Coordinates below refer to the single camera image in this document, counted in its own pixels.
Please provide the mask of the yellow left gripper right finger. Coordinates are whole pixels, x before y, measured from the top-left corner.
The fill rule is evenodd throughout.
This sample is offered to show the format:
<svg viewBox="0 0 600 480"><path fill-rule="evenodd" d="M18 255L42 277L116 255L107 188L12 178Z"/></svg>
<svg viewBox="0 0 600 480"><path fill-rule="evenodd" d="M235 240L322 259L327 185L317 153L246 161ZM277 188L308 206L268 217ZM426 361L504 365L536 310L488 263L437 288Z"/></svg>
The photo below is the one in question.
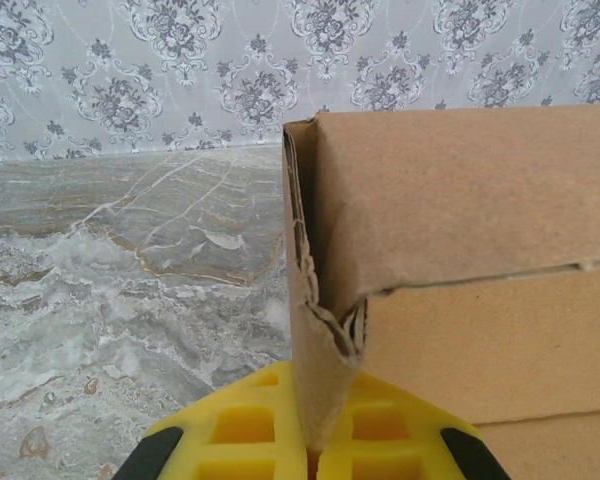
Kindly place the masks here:
<svg viewBox="0 0 600 480"><path fill-rule="evenodd" d="M367 373L357 376L318 480L511 480L478 430Z"/></svg>

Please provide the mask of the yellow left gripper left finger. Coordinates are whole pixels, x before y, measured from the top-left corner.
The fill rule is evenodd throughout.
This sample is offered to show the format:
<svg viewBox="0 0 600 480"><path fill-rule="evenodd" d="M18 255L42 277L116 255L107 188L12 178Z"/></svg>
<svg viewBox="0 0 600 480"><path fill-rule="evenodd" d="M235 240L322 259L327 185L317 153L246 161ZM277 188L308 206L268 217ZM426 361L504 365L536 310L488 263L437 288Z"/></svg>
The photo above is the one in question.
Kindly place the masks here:
<svg viewBox="0 0 600 480"><path fill-rule="evenodd" d="M291 364L263 367L155 423L116 480L308 480Z"/></svg>

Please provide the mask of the brown cardboard box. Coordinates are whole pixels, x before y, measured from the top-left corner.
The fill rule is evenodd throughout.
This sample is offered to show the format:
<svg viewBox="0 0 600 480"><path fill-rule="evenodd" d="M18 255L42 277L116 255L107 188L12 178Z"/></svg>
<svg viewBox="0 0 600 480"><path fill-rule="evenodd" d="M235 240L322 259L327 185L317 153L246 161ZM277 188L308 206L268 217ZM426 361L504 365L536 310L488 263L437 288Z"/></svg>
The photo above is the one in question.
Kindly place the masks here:
<svg viewBox="0 0 600 480"><path fill-rule="evenodd" d="M283 128L292 367L317 469L395 477L421 415L476 480L600 480L600 104L319 113Z"/></svg>

